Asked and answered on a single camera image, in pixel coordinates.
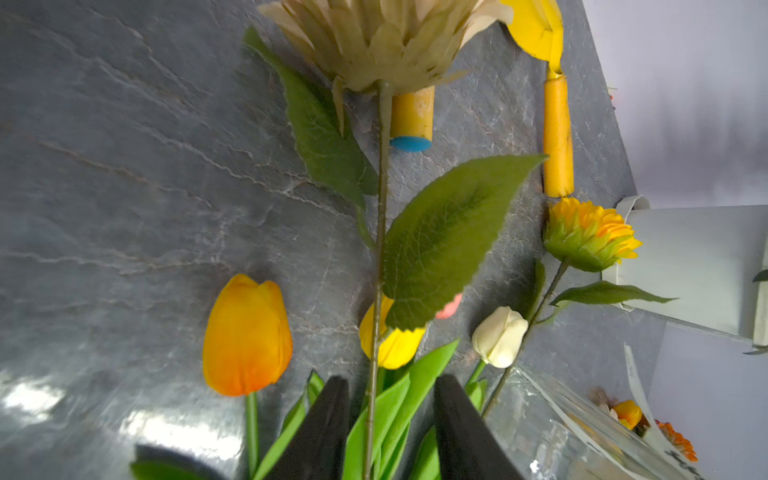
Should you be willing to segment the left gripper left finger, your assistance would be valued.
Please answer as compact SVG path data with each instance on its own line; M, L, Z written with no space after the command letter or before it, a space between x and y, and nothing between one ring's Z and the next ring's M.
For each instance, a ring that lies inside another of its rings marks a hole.
M348 381L331 377L265 479L341 479L349 410Z

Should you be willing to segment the orange gerbera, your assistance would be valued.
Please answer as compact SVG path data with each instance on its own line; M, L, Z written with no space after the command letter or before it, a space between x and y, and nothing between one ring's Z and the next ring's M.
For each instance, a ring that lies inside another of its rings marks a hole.
M696 455L693 444L680 432L676 431L671 423L655 421L657 427L660 429L665 438L689 461L696 463L698 457Z

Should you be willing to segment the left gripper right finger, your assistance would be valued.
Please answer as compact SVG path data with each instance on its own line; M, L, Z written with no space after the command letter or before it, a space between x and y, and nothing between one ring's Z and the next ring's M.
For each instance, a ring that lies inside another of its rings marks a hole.
M522 479L453 375L434 385L440 475L447 479Z

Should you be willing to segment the cream gerbera flower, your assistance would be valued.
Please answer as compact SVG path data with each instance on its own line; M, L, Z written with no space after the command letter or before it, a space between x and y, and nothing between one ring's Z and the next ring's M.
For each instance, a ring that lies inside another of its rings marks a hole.
M376 261L363 479L372 446L382 304L391 329L426 328L476 275L540 155L466 161L433 180L394 219L387 216L392 100L448 82L461 48L513 17L499 1L274 1L260 7L289 44L328 79L320 86L287 66L254 28L246 47L279 75L296 151L312 182L363 217L358 228Z

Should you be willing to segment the clear glass vase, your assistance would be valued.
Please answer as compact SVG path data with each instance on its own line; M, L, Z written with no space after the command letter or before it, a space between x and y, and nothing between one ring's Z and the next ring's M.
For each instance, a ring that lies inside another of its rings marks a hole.
M655 424L629 345L630 398L649 423L640 437L547 373L516 368L487 418L523 479L703 479Z

